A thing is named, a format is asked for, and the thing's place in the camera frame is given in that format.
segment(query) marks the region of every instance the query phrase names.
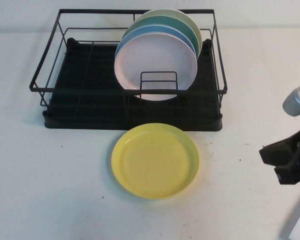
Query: plate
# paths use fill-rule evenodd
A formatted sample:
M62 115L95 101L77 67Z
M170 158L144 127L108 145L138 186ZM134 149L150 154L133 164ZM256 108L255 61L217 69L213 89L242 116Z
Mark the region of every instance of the plate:
M199 49L200 49L200 44L199 44L199 40L197 39L197 36L194 32L194 30L189 27L187 24L185 24L183 21L174 18L174 17L170 17L170 16L150 16L144 19L141 19L137 22L134 22L128 29L127 31L124 33L123 38L130 32L132 32L133 30L143 27L143 26L147 26L147 25L166 25L169 27L172 27L174 29L177 29L178 31L180 31L181 33L183 33L184 35L186 35L186 37L191 41L194 49L195 49L195 55L196 58L199 57Z
M182 130L149 123L126 132L116 143L112 171L130 193L163 199L186 188L199 168L196 145Z
M195 80L197 68L197 59L191 48L181 39L164 32L146 33L131 39L118 51L114 61L115 76L126 90L187 90ZM143 74L141 84L142 72L157 71L161 72ZM177 86L173 72L177 73ZM162 101L175 96L142 94L141 98Z
M187 24L192 30L194 31L196 38L199 41L199 53L201 52L202 49L202 36L201 36L201 31L198 25L189 17L187 14L183 13L182 11L175 10L175 9L158 9L158 10L150 10L147 11L145 14L141 15L137 20L134 22L138 22L142 19L149 18L149 17L154 17L154 16L167 16L167 17L172 17L175 19L179 19L180 21L184 22Z
M141 27L129 32L127 35L125 35L124 38L119 43L118 47L116 48L115 57L117 57L119 50L131 39L134 39L135 37L137 37L139 35L152 33L152 32L162 32L162 33L171 34L171 35L181 39L182 41L184 41L189 46L189 48L191 48L191 50L194 52L194 54L196 54L195 48L192 45L191 41L182 32L180 32L177 29L170 27L170 26L152 24L152 25L141 26Z

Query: white table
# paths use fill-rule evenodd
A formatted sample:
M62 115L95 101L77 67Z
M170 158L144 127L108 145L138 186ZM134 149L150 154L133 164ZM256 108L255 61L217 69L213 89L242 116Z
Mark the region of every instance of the white table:
M300 215L300 183L279 185L263 145L300 129L282 110L300 85L300 29L219 30L229 86L223 129L189 132L189 188L144 200L110 174L124 131L44 127L28 86L49 33L0 34L0 240L275 240Z

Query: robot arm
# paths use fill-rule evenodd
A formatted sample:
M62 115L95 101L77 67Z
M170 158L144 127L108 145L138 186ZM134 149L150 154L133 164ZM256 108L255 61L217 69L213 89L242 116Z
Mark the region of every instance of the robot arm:
M286 98L283 109L291 116L300 115L300 87ZM265 146L259 153L265 164L275 166L274 171L280 184L293 185L300 182L300 131Z

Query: stacked plates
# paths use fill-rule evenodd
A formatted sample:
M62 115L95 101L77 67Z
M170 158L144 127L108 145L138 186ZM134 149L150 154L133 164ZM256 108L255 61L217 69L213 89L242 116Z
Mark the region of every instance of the stacked plates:
M187 90L197 75L201 48L200 29L186 14L171 9L148 11L123 35L115 52L115 76L129 90ZM141 97L162 101L175 95Z

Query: blue plate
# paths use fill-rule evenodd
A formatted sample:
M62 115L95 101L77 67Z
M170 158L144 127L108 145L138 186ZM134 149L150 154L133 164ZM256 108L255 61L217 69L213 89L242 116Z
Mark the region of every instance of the blue plate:
M167 33L167 34L171 34L171 35L179 38L185 44L187 44L191 48L193 53L196 55L196 51L195 51L193 44L191 43L189 38L187 38L186 35L184 35L182 32L180 32L179 30L177 30L173 27L170 27L170 26L161 25L161 24L151 24L151 25L146 25L146 26L136 28L135 30L133 30L133 31L129 32L127 35L125 35L123 37L123 39L121 40L121 42L119 43L118 47L116 48L115 58L117 57L117 54L120 51L120 49L131 39L134 39L143 34L155 33L155 32Z

